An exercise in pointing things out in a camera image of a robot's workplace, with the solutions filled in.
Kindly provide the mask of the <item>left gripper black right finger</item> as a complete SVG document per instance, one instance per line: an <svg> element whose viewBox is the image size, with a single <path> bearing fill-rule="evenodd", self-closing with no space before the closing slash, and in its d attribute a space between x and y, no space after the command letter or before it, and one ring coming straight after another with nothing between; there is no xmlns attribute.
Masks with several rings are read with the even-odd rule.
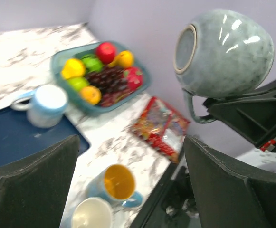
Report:
<svg viewBox="0 0 276 228"><path fill-rule="evenodd" d="M276 173L186 136L183 149L203 228L276 228Z"/></svg>

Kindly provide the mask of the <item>grey-blue round mug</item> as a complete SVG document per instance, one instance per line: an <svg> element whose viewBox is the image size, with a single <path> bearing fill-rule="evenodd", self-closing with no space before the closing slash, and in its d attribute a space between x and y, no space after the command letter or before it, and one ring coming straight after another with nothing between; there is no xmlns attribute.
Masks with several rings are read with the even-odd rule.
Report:
<svg viewBox="0 0 276 228"><path fill-rule="evenodd" d="M173 56L193 120L215 120L211 115L196 116L194 96L224 99L250 92L267 77L274 57L271 36L249 17L228 9L195 17L180 33Z"/></svg>

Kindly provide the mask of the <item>blue white mug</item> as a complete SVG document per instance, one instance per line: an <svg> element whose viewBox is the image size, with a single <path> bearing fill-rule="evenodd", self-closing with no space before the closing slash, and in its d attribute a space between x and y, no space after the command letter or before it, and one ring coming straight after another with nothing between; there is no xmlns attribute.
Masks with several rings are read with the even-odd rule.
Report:
<svg viewBox="0 0 276 228"><path fill-rule="evenodd" d="M68 105L66 92L56 85L42 85L20 95L11 108L15 111L25 111L28 121L38 128L50 128L57 125Z"/></svg>

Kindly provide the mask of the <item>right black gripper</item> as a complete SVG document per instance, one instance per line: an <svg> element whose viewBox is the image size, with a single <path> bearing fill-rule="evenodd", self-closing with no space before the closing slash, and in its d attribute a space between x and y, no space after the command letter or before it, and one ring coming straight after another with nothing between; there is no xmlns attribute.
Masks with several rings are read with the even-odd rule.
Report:
<svg viewBox="0 0 276 228"><path fill-rule="evenodd" d="M248 94L208 98L203 106L255 148L276 153L276 80Z"/></svg>

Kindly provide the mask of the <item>blue mug tan rim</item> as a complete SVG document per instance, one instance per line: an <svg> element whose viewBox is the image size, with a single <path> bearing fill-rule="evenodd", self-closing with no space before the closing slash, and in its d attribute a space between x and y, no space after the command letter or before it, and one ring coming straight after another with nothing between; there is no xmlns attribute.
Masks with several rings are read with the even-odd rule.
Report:
<svg viewBox="0 0 276 228"><path fill-rule="evenodd" d="M121 164L110 165L94 177L86 187L86 197L100 197L112 206L125 208L137 208L143 202L134 175Z"/></svg>

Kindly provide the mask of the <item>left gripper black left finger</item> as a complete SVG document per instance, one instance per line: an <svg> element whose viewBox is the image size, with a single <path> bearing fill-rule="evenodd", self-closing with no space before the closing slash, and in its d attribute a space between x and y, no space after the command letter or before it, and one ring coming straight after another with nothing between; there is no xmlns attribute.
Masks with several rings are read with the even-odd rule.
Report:
<svg viewBox="0 0 276 228"><path fill-rule="evenodd" d="M0 228L58 228L80 139L71 135L0 167Z"/></svg>

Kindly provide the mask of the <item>light blue faceted mug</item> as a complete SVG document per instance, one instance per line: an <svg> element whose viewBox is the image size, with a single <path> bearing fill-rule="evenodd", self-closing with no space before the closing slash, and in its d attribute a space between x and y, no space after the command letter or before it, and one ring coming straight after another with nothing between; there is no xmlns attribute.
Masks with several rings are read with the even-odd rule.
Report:
<svg viewBox="0 0 276 228"><path fill-rule="evenodd" d="M71 218L72 228L111 228L112 226L112 207L99 197L90 197L82 201Z"/></svg>

